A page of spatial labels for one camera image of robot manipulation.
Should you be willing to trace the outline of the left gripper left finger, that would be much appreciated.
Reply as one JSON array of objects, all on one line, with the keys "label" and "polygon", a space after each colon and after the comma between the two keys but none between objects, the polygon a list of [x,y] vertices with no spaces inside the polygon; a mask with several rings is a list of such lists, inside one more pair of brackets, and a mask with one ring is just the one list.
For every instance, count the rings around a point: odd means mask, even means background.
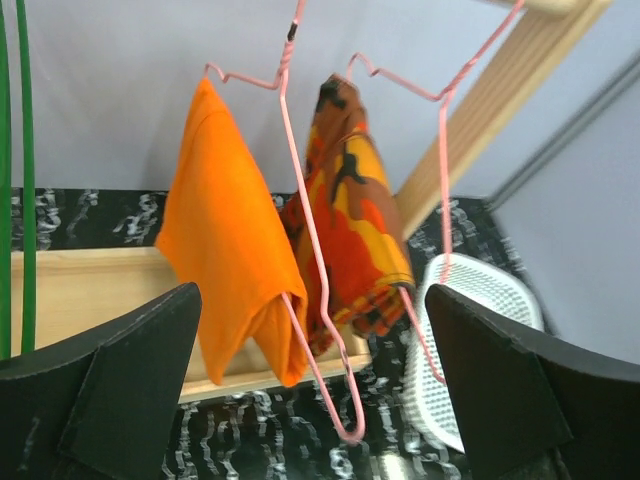
[{"label": "left gripper left finger", "polygon": [[155,479],[201,314],[186,283],[1,363],[4,479]]}]

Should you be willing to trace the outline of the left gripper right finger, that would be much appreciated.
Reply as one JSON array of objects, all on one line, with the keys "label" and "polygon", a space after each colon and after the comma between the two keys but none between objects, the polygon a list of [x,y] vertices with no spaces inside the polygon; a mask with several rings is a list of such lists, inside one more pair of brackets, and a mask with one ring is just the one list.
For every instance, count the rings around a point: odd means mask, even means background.
[{"label": "left gripper right finger", "polygon": [[473,478],[638,478],[638,365],[444,285],[425,306]]}]

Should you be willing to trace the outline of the orange trousers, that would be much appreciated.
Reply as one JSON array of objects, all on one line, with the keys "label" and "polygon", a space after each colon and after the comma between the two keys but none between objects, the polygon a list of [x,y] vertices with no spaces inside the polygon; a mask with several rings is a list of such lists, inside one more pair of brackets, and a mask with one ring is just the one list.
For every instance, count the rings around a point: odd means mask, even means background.
[{"label": "orange trousers", "polygon": [[220,384],[248,339],[286,387],[308,360],[291,322],[308,295],[263,176],[208,78],[194,93],[156,248],[202,297],[198,337],[207,374]]}]

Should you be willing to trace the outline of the pink wire hanger with orange trousers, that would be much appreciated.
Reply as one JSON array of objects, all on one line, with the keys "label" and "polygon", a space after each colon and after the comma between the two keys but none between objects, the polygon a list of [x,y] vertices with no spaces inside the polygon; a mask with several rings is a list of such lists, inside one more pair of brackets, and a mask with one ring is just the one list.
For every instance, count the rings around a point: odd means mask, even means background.
[{"label": "pink wire hanger with orange trousers", "polygon": [[302,347],[304,348],[312,373],[318,382],[321,395],[328,408],[328,413],[331,417],[331,421],[333,423],[334,429],[336,430],[338,436],[344,442],[346,442],[349,445],[357,445],[362,441],[366,431],[366,419],[365,419],[364,409],[361,402],[360,393],[356,383],[354,371],[352,370],[351,364],[349,362],[349,356],[346,350],[346,346],[344,344],[344,341],[342,339],[342,336],[339,330],[335,327],[328,313],[328,303],[329,303],[329,293],[330,293],[328,275],[325,267],[324,256],[321,250],[321,244],[318,238],[318,234],[317,234],[317,230],[316,230],[316,226],[313,218],[311,203],[310,203],[308,192],[305,185],[304,174],[300,164],[298,149],[294,139],[294,133],[292,129],[292,124],[290,120],[287,99],[286,99],[288,83],[289,83],[290,63],[294,53],[296,33],[298,30],[298,27],[302,23],[302,17],[303,17],[305,6],[306,6],[305,0],[299,0],[296,4],[295,13],[291,20],[291,24],[289,26],[289,30],[286,35],[286,41],[284,43],[279,66],[278,66],[278,69],[276,70],[273,81],[267,82],[267,81],[250,77],[238,72],[225,72],[218,65],[210,62],[205,64],[204,73],[209,74],[209,72],[213,71],[224,83],[228,82],[231,79],[234,79],[247,84],[254,85],[259,88],[263,88],[266,90],[277,90],[279,92],[279,103],[280,103],[280,110],[281,110],[284,130],[285,130],[286,138],[289,145],[292,164],[293,164],[293,168],[294,168],[294,172],[295,172],[296,180],[298,184],[298,194],[300,197],[301,206],[302,206],[304,218],[306,221],[306,226],[309,231],[310,240],[311,240],[311,244],[314,252],[314,258],[316,260],[316,266],[319,273],[319,280],[321,284],[321,298],[320,298],[319,313],[321,316],[322,323],[325,325],[325,327],[327,328],[330,334],[330,337],[334,340],[334,343],[338,347],[341,363],[345,370],[345,377],[351,393],[352,403],[353,403],[354,411],[356,415],[356,425],[353,431],[351,432],[347,431],[341,422],[340,416],[334,406],[333,400],[326,387],[325,381],[320,373],[319,367],[308,345],[308,341],[305,339],[305,336],[302,332],[300,321],[297,318],[296,313],[294,312],[294,309],[291,305],[291,301],[289,297],[286,294],[283,294],[282,299],[283,299],[283,302],[285,303],[285,306],[288,309],[289,315],[291,317],[291,322],[296,332],[296,335],[298,336],[299,341],[301,342]]}]

